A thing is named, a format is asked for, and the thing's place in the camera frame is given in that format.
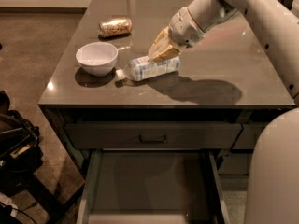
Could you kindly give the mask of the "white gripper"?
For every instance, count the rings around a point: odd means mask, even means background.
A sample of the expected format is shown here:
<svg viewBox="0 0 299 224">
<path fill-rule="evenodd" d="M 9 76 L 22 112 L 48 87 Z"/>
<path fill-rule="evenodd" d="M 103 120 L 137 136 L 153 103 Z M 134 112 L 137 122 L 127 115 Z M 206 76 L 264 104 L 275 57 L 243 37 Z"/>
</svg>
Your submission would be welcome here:
<svg viewBox="0 0 299 224">
<path fill-rule="evenodd" d="M 172 17 L 168 27 L 169 33 L 168 28 L 163 28 L 150 47 L 150 58 L 155 62 L 172 59 L 181 53 L 181 48 L 171 44 L 169 34 L 174 42 L 187 48 L 194 47 L 205 37 L 186 7 Z"/>
</svg>

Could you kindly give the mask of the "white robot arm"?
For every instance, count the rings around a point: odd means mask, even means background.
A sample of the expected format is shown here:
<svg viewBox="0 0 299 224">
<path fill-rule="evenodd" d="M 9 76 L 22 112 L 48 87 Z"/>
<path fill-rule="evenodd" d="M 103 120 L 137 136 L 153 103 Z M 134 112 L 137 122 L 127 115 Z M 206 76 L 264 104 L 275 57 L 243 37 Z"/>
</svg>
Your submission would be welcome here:
<svg viewBox="0 0 299 224">
<path fill-rule="evenodd" d="M 240 12 L 270 61 L 251 68 L 249 89 L 267 100 L 299 96 L 298 13 L 278 0 L 193 0 L 177 12 L 149 49 L 164 61 L 192 47 L 213 26 Z M 299 109 L 273 119 L 260 134 L 249 168 L 244 224 L 299 224 Z"/>
</svg>

